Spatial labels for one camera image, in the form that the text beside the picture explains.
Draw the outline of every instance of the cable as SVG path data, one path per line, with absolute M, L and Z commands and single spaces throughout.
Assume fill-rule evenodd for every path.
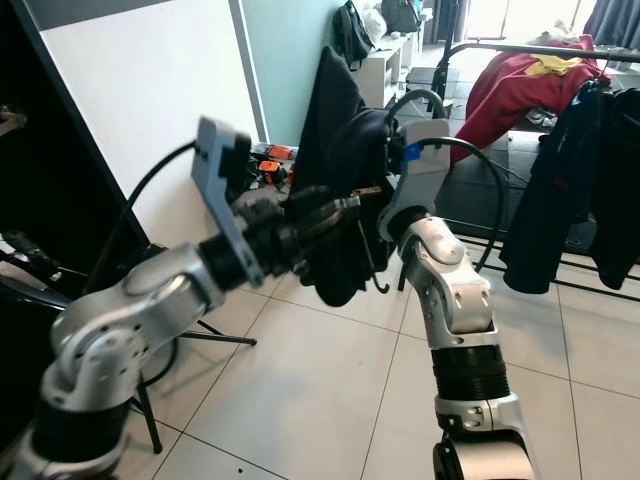
M 397 115 L 398 111 L 402 107 L 404 107 L 410 101 L 416 100 L 418 98 L 426 98 L 427 100 L 429 100 L 433 104 L 433 107 L 435 109 L 436 114 L 438 115 L 438 118 L 444 118 L 444 119 L 447 118 L 447 111 L 444 109 L 444 105 L 442 103 L 442 99 L 440 98 L 440 96 L 431 90 L 420 89 L 420 90 L 411 90 L 410 92 L 405 93 L 404 97 L 398 100 L 398 103 L 396 103 L 393 107 L 391 107 L 391 109 L 387 113 L 387 116 L 385 117 L 387 123 L 391 124 L 391 122 Z
M 489 254 L 491 253 L 491 249 L 493 245 L 496 243 L 496 239 L 498 237 L 498 231 L 500 230 L 500 222 L 502 221 L 502 215 L 504 214 L 504 197 L 505 197 L 505 184 L 504 179 L 498 173 L 494 163 L 487 158 L 487 156 L 482 153 L 482 151 L 470 144 L 465 140 L 460 140 L 459 138 L 452 137 L 440 137 L 440 138 L 424 138 L 422 140 L 418 140 L 416 142 L 421 148 L 427 146 L 435 146 L 438 148 L 440 145 L 451 145 L 460 148 L 464 148 L 465 150 L 471 152 L 475 156 L 477 156 L 482 162 L 484 162 L 487 167 L 489 167 L 489 171 L 493 175 L 493 178 L 496 181 L 496 186 L 498 187 L 498 208 L 496 211 L 496 216 L 493 221 L 493 228 L 491 229 L 491 234 L 489 235 L 489 241 L 487 246 L 484 249 L 482 257 L 478 260 L 476 264 L 476 272 L 480 272 L 482 267 L 487 263 L 487 259 L 489 258 Z
M 169 353 L 169 360 L 167 361 L 167 364 L 164 366 L 164 368 L 160 370 L 158 373 L 156 373 L 149 380 L 145 380 L 142 385 L 144 385 L 145 387 L 153 385 L 162 377 L 164 377 L 169 372 L 169 370 L 171 370 L 171 367 L 173 367 L 173 365 L 176 363 L 176 359 L 178 358 L 178 339 L 177 338 L 174 338 L 171 341 L 170 348 L 171 348 L 171 351 Z
M 489 161 L 495 165 L 496 167 L 498 167 L 501 170 L 504 170 L 507 173 L 510 173 L 511 175 L 513 175 L 514 177 L 522 180 L 524 182 L 525 185 L 529 185 L 529 180 L 527 180 L 526 178 L 524 178 L 521 175 L 518 175 L 516 172 L 514 172 L 513 170 L 509 170 L 507 167 L 503 167 L 502 165 L 500 165 L 498 162 L 494 162 L 493 160 L 489 159 Z
M 151 170 L 147 172 L 147 174 L 142 178 L 142 180 L 138 182 L 138 185 L 136 185 L 136 188 L 131 193 L 131 196 L 127 200 L 127 203 L 125 204 L 124 209 L 122 210 L 122 213 L 120 213 L 118 220 L 113 225 L 113 228 L 111 229 L 111 232 L 107 237 L 107 241 L 104 243 L 102 250 L 100 251 L 98 260 L 96 261 L 96 264 L 94 265 L 93 270 L 91 271 L 91 274 L 87 279 L 87 283 L 85 283 L 84 288 L 82 289 L 82 295 L 86 295 L 87 293 L 92 292 L 96 284 L 99 282 L 100 276 L 102 275 L 102 271 L 104 270 L 104 266 L 107 263 L 107 260 L 109 259 L 109 254 L 113 249 L 113 245 L 116 239 L 118 238 L 118 234 L 122 230 L 122 227 L 124 227 L 124 224 L 127 221 L 127 216 L 131 212 L 131 209 L 133 208 L 133 204 L 136 202 L 136 200 L 142 193 L 142 190 L 147 186 L 147 184 L 151 181 L 151 179 L 155 177 L 160 170 L 166 167 L 176 157 L 182 155 L 184 152 L 187 152 L 191 150 L 193 147 L 195 147 L 195 143 L 196 142 L 194 140 L 192 142 L 189 142 L 175 149 L 169 155 L 167 155 L 162 160 L 160 160 Z

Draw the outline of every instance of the red garment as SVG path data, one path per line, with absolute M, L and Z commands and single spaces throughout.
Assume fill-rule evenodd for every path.
M 582 35 L 580 43 L 551 42 L 548 46 L 593 50 L 593 40 L 591 35 Z M 493 58 L 469 94 L 467 120 L 456 138 L 485 148 L 533 108 L 545 107 L 556 114 L 562 112 L 580 86 L 598 78 L 601 72 L 595 59 L 585 58 L 563 77 L 555 73 L 525 75 L 524 71 L 537 61 L 528 53 L 501 53 Z M 468 156 L 466 150 L 451 149 L 452 164 Z

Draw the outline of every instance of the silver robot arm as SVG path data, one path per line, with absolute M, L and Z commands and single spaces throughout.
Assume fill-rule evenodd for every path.
M 200 252 L 185 244 L 73 302 L 53 326 L 56 361 L 9 478 L 109 478 L 142 365 L 223 301 Z
M 420 299 L 443 430 L 434 447 L 439 480 L 540 480 L 520 401 L 510 391 L 493 318 L 490 284 L 433 202 L 449 170 L 449 147 L 415 142 L 448 136 L 444 120 L 410 124 L 403 171 L 380 216 L 380 235 L 398 242 L 406 276 Z
M 222 305 L 224 292 L 292 270 L 308 249 L 350 222 L 358 197 L 326 203 L 297 222 L 258 200 L 242 210 L 247 227 L 241 231 L 224 197 L 223 172 L 246 169 L 249 148 L 248 137 L 202 119 L 192 177 L 221 234 L 145 261 L 117 285 L 74 301 L 56 320 L 56 360 L 44 374 L 10 480 L 112 478 L 126 447 L 129 401 L 153 352 Z

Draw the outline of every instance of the white panel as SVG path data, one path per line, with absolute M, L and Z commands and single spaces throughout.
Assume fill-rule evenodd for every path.
M 42 36 L 127 196 L 160 158 L 195 137 L 200 115 L 257 138 L 226 0 L 175 0 Z M 134 208 L 152 241 L 172 246 L 211 234 L 190 165 L 190 154 L 176 159 Z

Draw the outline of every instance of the black backpack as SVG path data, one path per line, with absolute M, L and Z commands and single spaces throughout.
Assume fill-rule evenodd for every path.
M 356 60 L 360 61 L 358 67 L 360 68 L 362 60 L 369 55 L 373 43 L 351 0 L 338 8 L 338 11 L 333 15 L 333 33 L 336 50 L 344 56 L 349 69 L 352 72 L 357 70 L 357 68 L 351 68 L 351 64 Z
M 422 23 L 413 0 L 382 0 L 382 16 L 387 22 L 387 31 L 417 32 Z

